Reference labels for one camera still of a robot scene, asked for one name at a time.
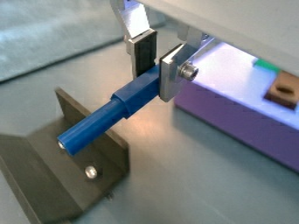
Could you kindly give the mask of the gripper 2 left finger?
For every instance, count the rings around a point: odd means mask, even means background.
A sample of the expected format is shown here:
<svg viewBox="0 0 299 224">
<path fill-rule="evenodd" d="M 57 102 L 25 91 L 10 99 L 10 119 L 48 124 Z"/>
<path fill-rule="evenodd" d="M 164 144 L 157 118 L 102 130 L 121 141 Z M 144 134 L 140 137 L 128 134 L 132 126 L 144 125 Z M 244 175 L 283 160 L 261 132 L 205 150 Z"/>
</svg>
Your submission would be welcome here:
<svg viewBox="0 0 299 224">
<path fill-rule="evenodd" d="M 156 30 L 149 26 L 145 7 L 136 0 L 109 0 L 116 19 L 124 30 L 125 50 L 136 78 L 154 66 Z"/>
</svg>

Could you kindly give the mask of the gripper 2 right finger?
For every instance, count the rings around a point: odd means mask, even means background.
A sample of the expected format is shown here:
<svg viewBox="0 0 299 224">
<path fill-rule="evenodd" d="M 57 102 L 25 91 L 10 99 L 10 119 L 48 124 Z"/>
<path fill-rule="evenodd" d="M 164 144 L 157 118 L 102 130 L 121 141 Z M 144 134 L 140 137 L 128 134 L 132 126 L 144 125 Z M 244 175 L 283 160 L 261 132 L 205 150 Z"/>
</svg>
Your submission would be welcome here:
<svg viewBox="0 0 299 224">
<path fill-rule="evenodd" d="M 213 47 L 215 38 L 203 31 L 181 28 L 181 43 L 160 58 L 158 96 L 168 102 L 180 92 L 186 81 L 192 81 L 199 73 L 193 59 Z"/>
</svg>

